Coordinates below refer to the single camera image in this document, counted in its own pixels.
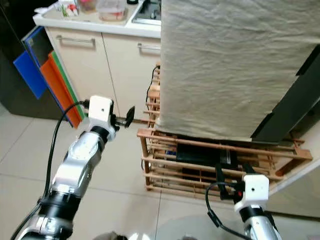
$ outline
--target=kitchen cabinet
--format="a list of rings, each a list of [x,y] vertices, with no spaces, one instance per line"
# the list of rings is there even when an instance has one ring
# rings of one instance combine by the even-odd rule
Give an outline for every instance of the kitchen cabinet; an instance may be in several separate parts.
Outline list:
[[[135,119],[146,119],[146,94],[160,60],[160,39],[103,33],[120,116],[135,105]]]
[[[54,50],[79,100],[100,95],[114,100],[119,114],[101,32],[46,27]]]

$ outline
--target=cord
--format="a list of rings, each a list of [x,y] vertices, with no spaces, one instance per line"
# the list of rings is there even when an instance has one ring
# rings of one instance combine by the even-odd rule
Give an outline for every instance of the cord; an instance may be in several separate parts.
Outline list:
[[[155,70],[156,70],[156,69],[160,69],[160,66],[159,66],[159,65],[158,65],[158,66],[155,66],[154,69],[152,70],[151,82],[150,82],[150,85],[149,85],[149,87],[148,87],[148,90],[146,91],[146,96],[145,96],[145,102],[146,102],[146,103],[147,103],[147,101],[148,101],[148,93],[149,93],[149,90],[150,90],[150,87],[151,87],[151,84],[152,84],[152,80],[154,79],[154,75],[155,75]]]
[[[227,182],[223,182],[223,181],[217,181],[217,182],[213,182],[211,183],[208,188],[205,190],[205,203],[206,203],[206,207],[208,208],[208,215],[210,217],[210,219],[213,221],[213,223],[216,225],[216,227],[220,227],[223,230],[239,237],[242,239],[246,239],[246,240],[252,240],[250,237],[247,237],[237,231],[234,231],[228,227],[226,227],[225,225],[223,225],[223,223],[220,221],[220,219],[218,218],[218,216],[215,214],[215,212],[212,210],[210,203],[209,203],[209,190],[217,185],[224,185],[224,186],[229,186],[229,187],[234,187],[235,185],[232,183],[227,183]]]
[[[71,104],[62,114],[61,118],[59,119],[59,121],[56,123],[54,132],[53,132],[53,138],[52,138],[52,142],[51,142],[51,147],[50,147],[50,153],[49,153],[49,158],[48,158],[48,164],[47,164],[47,168],[46,168],[46,179],[45,179],[45,187],[44,187],[44,192],[42,195],[42,198],[45,198],[48,193],[49,193],[49,186],[50,186],[50,178],[51,178],[51,165],[52,165],[52,158],[54,155],[54,149],[55,149],[55,144],[56,144],[56,138],[57,138],[57,133],[58,133],[58,129],[60,127],[61,122],[63,121],[63,119],[65,118],[66,114],[68,113],[68,111],[70,109],[72,109],[74,106],[76,105],[83,105],[85,108],[89,107],[89,100],[85,100],[85,101],[77,101],[73,104]],[[29,221],[29,219],[38,211],[38,209],[40,208],[40,203],[38,203],[32,210],[31,212],[23,219],[23,221],[20,223],[20,225],[16,228],[16,230],[14,231],[14,233],[12,234],[10,240],[15,240],[18,233],[21,231],[21,229],[24,227],[24,225]]]

